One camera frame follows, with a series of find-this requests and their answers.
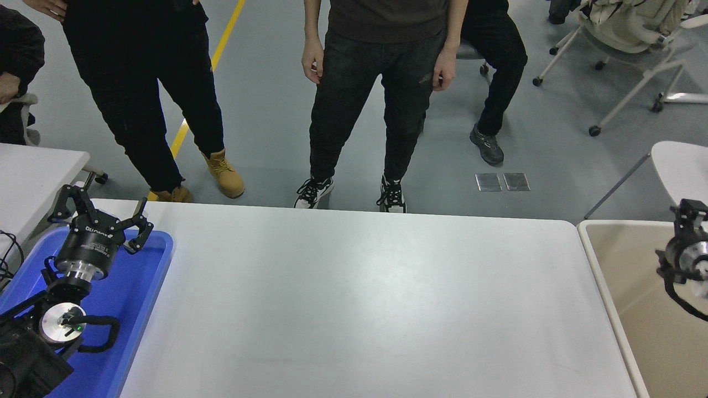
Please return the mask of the person's hand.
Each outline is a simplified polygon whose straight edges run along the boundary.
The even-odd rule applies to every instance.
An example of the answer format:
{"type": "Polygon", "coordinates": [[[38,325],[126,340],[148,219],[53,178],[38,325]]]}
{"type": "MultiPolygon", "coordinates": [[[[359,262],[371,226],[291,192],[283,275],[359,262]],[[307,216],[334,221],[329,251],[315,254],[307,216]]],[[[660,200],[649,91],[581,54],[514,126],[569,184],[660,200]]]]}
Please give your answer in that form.
{"type": "Polygon", "coordinates": [[[12,101],[18,95],[20,84],[18,76],[3,72],[0,76],[0,104],[12,101]]]}

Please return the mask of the person's left hand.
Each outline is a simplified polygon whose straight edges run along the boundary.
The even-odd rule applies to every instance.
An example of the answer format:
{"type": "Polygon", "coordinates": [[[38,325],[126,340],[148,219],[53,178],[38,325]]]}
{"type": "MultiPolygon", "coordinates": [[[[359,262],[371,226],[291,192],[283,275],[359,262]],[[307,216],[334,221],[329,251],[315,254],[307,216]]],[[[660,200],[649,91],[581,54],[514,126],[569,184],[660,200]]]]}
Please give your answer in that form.
{"type": "Polygon", "coordinates": [[[433,69],[433,91],[446,90],[456,76],[458,44],[446,44],[440,51],[433,69]]]}

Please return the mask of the person's right hand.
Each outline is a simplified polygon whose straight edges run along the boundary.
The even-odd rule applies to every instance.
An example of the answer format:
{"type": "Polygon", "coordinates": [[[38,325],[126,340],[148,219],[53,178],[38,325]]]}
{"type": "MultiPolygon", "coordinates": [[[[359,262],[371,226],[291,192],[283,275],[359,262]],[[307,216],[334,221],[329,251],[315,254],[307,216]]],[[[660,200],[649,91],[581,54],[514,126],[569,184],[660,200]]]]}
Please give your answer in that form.
{"type": "Polygon", "coordinates": [[[320,84],[324,75],[324,48],[318,37],[304,39],[301,66],[306,78],[312,83],[320,84]]]}
{"type": "Polygon", "coordinates": [[[64,22],[68,8],[67,3],[61,0],[23,0],[23,3],[60,23],[64,22]]]}

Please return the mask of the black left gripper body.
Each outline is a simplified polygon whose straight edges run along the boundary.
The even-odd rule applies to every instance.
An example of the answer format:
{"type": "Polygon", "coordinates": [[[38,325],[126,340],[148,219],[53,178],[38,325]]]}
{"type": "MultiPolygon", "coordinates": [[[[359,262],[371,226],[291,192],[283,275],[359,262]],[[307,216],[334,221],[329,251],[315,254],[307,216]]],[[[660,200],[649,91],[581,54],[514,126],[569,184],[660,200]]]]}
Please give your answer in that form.
{"type": "Polygon", "coordinates": [[[124,232],[111,226],[93,225],[76,217],[69,225],[69,234],[56,255],[55,266],[67,270],[72,264],[89,264],[109,270],[116,259],[117,249],[124,243],[124,232]]]}

